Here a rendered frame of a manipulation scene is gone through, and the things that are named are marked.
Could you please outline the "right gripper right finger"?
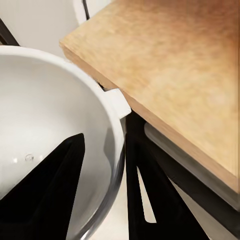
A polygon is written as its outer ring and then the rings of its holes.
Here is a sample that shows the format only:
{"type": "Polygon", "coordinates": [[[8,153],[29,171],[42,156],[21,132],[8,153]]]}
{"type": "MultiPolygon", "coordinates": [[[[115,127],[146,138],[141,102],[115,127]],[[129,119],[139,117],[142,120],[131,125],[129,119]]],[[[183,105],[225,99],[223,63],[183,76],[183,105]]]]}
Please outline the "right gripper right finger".
{"type": "Polygon", "coordinates": [[[145,142],[125,134],[129,240],[210,240],[145,142]],[[145,220],[139,176],[156,223],[145,220]]]}

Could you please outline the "coffee cup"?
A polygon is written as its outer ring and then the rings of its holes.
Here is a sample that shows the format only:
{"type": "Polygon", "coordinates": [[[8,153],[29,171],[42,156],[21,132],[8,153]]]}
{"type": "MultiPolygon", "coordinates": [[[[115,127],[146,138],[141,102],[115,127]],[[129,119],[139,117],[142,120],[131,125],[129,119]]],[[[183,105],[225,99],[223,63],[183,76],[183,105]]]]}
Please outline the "coffee cup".
{"type": "Polygon", "coordinates": [[[49,52],[0,45],[0,201],[69,137],[84,134],[85,154],[66,240],[89,240],[121,187],[132,112],[72,62],[49,52]]]}

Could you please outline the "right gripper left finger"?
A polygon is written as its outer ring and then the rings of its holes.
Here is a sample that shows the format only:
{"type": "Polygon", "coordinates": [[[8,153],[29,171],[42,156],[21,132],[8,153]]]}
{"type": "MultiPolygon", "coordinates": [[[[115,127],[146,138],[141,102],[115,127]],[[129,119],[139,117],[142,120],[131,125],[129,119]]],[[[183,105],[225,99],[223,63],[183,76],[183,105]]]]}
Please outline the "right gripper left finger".
{"type": "Polygon", "coordinates": [[[66,240],[84,155],[83,133],[65,139],[0,200],[0,240],[66,240]]]}

